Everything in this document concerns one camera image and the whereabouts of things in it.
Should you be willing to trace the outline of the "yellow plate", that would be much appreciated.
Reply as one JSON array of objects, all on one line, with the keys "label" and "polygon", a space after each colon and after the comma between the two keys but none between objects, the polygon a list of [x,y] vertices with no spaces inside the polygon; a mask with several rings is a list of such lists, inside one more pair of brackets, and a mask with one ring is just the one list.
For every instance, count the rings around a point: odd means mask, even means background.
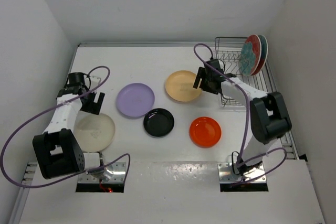
[{"label": "yellow plate", "polygon": [[165,81],[166,93],[175,101],[191,102],[202,93],[200,88],[193,88],[195,80],[196,74],[191,71],[176,71]]}]

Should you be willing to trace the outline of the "cream bear plate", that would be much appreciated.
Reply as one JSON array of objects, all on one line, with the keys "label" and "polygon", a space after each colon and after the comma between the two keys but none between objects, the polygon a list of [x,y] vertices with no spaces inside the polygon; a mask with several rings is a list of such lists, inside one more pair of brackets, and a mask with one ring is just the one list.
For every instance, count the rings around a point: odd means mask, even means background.
[{"label": "cream bear plate", "polygon": [[106,114],[90,114],[75,125],[74,136],[83,152],[100,152],[113,142],[115,126]]}]

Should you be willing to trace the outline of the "red teal floral plate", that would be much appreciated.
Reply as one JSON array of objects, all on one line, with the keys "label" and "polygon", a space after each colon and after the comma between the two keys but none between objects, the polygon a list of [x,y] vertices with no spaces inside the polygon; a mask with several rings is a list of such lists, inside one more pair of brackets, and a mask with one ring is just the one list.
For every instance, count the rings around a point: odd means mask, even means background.
[{"label": "red teal floral plate", "polygon": [[258,67],[261,58],[261,41],[257,35],[250,35],[244,42],[239,60],[242,75],[251,76]]},{"label": "red teal floral plate", "polygon": [[260,61],[258,64],[258,67],[255,71],[255,74],[258,74],[262,68],[264,67],[267,57],[268,57],[268,41],[267,38],[264,35],[259,35],[258,36],[261,42],[261,56],[260,56]]}]

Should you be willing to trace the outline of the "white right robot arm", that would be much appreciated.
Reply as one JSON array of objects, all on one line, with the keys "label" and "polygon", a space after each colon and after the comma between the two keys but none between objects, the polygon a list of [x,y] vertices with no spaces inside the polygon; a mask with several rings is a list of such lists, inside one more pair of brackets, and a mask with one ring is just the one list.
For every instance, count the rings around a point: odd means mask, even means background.
[{"label": "white right robot arm", "polygon": [[292,128],[284,98],[279,92],[267,93],[242,82],[234,74],[225,74],[218,59],[199,67],[193,87],[225,95],[246,107],[244,136],[235,164],[236,175],[243,176],[274,152],[272,145]]}]

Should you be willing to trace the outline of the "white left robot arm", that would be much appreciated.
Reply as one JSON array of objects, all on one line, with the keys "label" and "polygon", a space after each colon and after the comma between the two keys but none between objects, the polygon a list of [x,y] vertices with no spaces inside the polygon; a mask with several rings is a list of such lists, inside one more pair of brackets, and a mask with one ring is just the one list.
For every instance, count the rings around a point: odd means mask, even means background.
[{"label": "white left robot arm", "polygon": [[100,93],[90,91],[91,77],[73,72],[58,92],[57,108],[43,134],[33,138],[33,148],[41,174],[45,179],[84,171],[85,155],[74,136],[74,127],[80,111],[98,115],[104,100]]}]

